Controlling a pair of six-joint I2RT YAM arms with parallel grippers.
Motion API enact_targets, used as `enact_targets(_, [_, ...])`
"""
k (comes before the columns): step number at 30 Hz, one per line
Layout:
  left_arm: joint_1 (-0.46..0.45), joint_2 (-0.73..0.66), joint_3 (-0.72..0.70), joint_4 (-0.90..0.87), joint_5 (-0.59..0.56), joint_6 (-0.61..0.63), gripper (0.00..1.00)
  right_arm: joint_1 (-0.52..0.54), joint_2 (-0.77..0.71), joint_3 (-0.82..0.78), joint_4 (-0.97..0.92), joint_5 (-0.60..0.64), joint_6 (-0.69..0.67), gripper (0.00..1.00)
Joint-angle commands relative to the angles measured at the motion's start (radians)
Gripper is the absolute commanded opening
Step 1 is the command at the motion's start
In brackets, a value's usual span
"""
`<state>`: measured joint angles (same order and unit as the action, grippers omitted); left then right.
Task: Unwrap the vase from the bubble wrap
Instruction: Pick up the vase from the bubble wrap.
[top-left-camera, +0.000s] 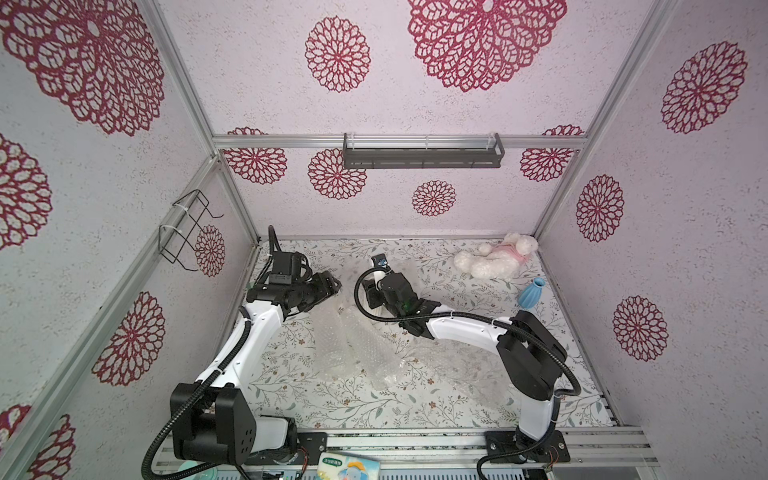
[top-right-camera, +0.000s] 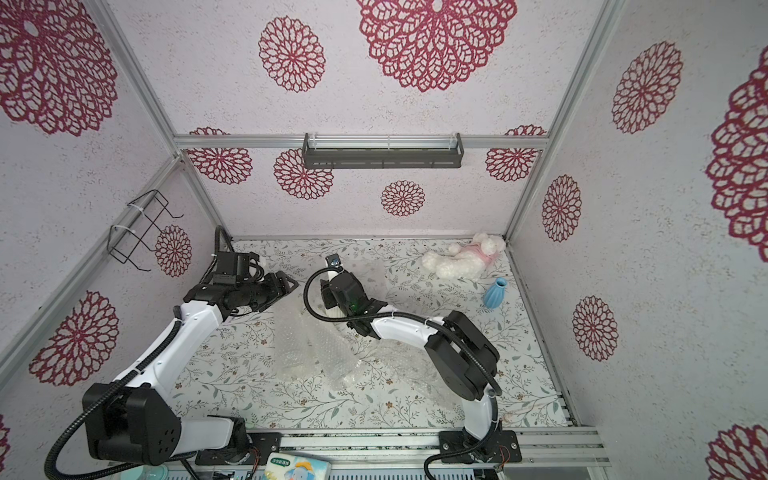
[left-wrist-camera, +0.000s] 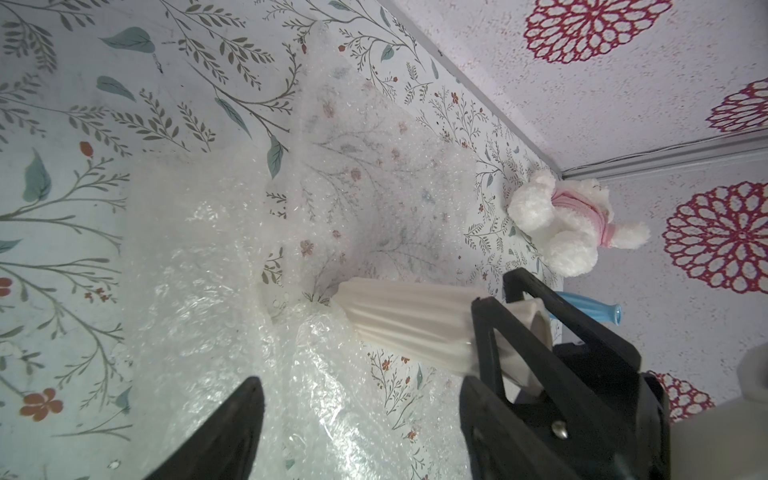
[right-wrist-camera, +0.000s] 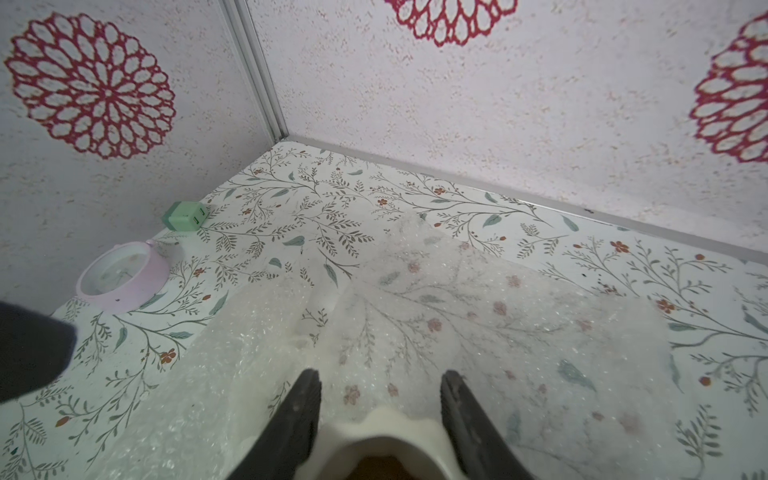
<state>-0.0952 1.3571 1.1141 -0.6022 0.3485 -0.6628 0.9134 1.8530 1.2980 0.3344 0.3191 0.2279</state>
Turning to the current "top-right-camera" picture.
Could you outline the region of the bubble wrap sheet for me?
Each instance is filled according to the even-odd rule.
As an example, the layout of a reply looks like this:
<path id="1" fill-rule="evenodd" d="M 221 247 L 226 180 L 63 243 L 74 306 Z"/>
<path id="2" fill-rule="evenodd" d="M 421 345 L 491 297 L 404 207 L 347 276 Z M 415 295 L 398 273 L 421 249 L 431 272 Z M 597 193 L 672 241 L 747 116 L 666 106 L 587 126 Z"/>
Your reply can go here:
<path id="1" fill-rule="evenodd" d="M 279 378 L 298 380 L 317 373 L 317 360 L 302 314 L 298 293 L 279 300 L 272 308 L 274 323 L 274 367 Z"/>

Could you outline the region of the bubble wrap around vase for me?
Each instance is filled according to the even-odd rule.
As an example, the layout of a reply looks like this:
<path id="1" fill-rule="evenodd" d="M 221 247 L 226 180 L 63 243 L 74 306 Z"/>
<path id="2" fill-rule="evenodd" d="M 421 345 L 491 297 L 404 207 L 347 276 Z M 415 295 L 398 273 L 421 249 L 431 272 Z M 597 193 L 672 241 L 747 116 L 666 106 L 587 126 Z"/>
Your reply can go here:
<path id="1" fill-rule="evenodd" d="M 309 345 L 330 384 L 335 388 L 399 384 L 442 408 L 459 404 L 426 352 L 403 342 L 358 336 L 340 323 L 315 321 Z"/>

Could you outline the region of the blue vase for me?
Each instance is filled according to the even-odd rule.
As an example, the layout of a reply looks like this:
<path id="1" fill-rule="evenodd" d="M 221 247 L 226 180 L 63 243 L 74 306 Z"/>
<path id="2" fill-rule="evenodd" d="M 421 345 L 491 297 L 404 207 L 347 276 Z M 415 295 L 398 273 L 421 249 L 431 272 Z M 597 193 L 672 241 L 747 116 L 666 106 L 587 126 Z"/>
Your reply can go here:
<path id="1" fill-rule="evenodd" d="M 505 278 L 497 278 L 494 283 L 487 288 L 483 296 L 484 307 L 489 310 L 498 308 L 505 299 L 507 286 L 508 281 Z"/>

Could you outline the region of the white cream vase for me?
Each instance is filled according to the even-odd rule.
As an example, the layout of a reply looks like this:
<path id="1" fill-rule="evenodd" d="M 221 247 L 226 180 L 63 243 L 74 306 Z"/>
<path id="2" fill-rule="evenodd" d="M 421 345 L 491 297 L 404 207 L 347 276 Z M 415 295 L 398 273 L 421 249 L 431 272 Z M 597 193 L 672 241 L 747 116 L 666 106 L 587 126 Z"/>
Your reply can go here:
<path id="1" fill-rule="evenodd" d="M 336 271 L 330 271 L 327 273 L 327 278 L 321 281 L 321 295 L 325 307 L 325 315 L 330 318 L 342 318 L 345 316 L 330 290 L 330 281 L 336 276 Z"/>

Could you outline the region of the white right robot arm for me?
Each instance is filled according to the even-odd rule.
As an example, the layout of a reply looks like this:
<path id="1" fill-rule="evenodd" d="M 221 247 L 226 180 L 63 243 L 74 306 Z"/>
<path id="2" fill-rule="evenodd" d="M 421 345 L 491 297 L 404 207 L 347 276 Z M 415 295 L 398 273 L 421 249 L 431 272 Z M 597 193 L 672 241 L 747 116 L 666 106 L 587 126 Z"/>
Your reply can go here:
<path id="1" fill-rule="evenodd" d="M 362 337 L 396 341 L 422 350 L 439 378 L 462 399 L 463 431 L 479 442 L 500 426 L 496 379 L 499 351 L 462 312 L 422 316 L 367 295 L 362 282 L 330 255 L 326 266 L 303 287 L 307 312 L 326 323 L 341 323 Z"/>

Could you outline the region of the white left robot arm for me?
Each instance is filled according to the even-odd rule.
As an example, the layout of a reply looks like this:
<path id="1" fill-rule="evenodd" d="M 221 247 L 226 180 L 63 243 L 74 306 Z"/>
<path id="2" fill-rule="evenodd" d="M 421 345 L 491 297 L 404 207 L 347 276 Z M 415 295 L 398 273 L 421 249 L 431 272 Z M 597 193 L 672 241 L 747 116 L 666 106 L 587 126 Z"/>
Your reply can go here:
<path id="1" fill-rule="evenodd" d="M 245 459 L 252 449 L 244 419 L 207 416 L 184 419 L 170 405 L 174 382 L 198 348 L 240 308 L 263 312 L 298 286 L 283 271 L 267 273 L 257 254 L 219 252 L 203 277 L 173 309 L 162 334 L 110 383 L 95 383 L 83 395 L 82 413 L 53 443 L 44 462 L 49 479 L 65 479 L 57 462 L 79 429 L 89 454 L 108 468 L 84 473 L 100 479 L 143 465 L 189 463 L 196 454 L 223 462 Z"/>

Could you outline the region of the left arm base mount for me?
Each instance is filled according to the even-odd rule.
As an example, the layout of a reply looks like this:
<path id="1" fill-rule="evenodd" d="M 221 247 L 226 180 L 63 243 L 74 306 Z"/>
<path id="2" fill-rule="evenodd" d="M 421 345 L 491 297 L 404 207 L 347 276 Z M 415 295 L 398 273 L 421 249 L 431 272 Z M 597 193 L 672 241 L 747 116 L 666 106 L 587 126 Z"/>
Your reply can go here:
<path id="1" fill-rule="evenodd" d="M 222 449 L 202 450 L 195 457 L 198 466 L 263 466 L 271 453 L 280 450 L 281 433 L 235 432 Z"/>

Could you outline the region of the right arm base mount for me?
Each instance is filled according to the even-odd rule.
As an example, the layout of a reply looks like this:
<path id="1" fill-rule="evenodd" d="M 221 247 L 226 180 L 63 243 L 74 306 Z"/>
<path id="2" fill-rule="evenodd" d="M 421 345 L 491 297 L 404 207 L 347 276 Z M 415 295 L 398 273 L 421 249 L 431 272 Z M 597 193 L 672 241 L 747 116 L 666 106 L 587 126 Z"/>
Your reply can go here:
<path id="1" fill-rule="evenodd" d="M 449 464 L 472 463 L 520 463 L 522 454 L 516 434 L 511 430 L 500 430 L 493 433 L 483 446 L 459 455 L 458 451 L 474 447 L 477 439 L 470 437 L 464 430 L 440 431 L 438 433 L 438 445 L 441 461 Z"/>

